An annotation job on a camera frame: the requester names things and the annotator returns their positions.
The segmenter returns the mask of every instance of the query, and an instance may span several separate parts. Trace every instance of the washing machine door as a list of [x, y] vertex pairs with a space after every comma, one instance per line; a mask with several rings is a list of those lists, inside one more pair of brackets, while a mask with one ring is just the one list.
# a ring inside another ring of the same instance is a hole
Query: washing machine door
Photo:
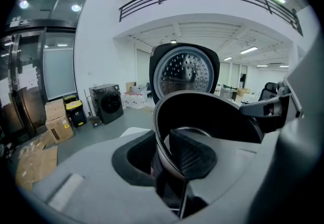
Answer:
[[153, 48], [149, 74], [155, 103], [175, 91], [214, 93], [219, 75], [219, 58], [214, 51], [202, 46], [164, 44]]
[[107, 91], [102, 97], [100, 105], [104, 112], [112, 114], [120, 108], [121, 103], [122, 101], [118, 93]]

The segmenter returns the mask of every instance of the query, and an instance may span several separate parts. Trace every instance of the doorway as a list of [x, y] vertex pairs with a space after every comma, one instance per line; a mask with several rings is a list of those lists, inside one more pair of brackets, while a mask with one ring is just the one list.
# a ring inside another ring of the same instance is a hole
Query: doorway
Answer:
[[1, 122], [14, 145], [46, 131], [41, 81], [43, 35], [43, 31], [30, 31], [0, 39]]

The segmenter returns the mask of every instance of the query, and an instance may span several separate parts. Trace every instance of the open lid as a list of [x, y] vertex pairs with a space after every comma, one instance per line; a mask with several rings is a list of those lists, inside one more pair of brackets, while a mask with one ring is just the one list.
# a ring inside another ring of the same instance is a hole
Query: open lid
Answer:
[[214, 93], [218, 75], [218, 55], [208, 48], [176, 43], [152, 49], [149, 78], [155, 103], [175, 91]]

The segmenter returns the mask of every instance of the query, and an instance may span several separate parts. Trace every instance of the desk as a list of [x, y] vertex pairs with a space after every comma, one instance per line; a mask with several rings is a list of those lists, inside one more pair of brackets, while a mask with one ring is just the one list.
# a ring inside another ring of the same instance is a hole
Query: desk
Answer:
[[237, 90], [222, 87], [220, 97], [236, 100]]

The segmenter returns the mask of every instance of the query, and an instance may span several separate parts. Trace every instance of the black trash bin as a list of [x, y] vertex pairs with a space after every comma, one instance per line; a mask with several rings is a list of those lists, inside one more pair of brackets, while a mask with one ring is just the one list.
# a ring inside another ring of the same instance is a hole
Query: black trash bin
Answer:
[[75, 127], [81, 126], [87, 122], [86, 116], [83, 112], [83, 104], [80, 100], [70, 102], [65, 106]]

